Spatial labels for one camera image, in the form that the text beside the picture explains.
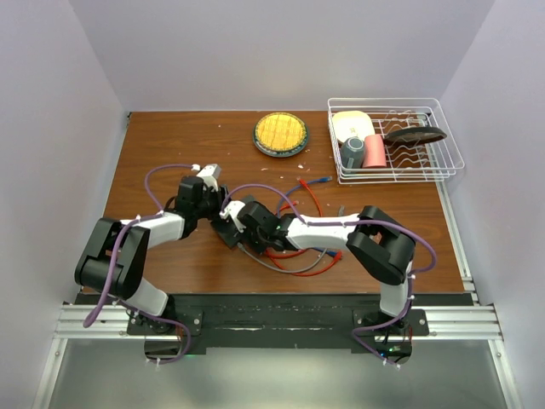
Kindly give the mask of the black network switch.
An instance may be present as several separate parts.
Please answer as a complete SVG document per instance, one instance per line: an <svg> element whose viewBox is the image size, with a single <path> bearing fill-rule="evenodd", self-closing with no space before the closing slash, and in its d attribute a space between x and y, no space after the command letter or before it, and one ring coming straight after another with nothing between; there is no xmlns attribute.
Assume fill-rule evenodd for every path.
<svg viewBox="0 0 545 409"><path fill-rule="evenodd" d="M230 249L238 244L244 244L256 251L259 244L255 232L257 221L252 213L255 210L255 198L248 195L240 201L245 203L245 207L235 220L231 218L223 220L220 217L219 220L212 222L211 226Z"/></svg>

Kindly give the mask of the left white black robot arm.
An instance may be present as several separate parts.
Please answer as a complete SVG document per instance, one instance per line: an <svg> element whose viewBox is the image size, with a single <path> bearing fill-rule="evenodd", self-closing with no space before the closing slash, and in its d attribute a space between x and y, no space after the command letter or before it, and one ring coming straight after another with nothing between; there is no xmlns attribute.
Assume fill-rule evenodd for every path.
<svg viewBox="0 0 545 409"><path fill-rule="evenodd" d="M213 176L185 176L172 208L128 221L99 219L74 274L78 285L100 293L83 326L91 327L111 298L145 314L147 325L157 334L171 332L176 324L173 302L143 278L146 254L153 247L188 237L201 219L218 220L227 193Z"/></svg>

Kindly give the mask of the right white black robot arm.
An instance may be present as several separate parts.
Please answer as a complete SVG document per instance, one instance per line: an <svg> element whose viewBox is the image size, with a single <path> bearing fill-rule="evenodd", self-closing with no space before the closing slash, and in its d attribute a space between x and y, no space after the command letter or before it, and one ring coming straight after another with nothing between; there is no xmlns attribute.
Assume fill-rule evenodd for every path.
<svg viewBox="0 0 545 409"><path fill-rule="evenodd" d="M420 237L374 206L349 216L281 216L251 200L233 200L222 211L235 231L262 253L321 250L347 251L380 283L379 321L368 329L399 334L410 323L410 269Z"/></svg>

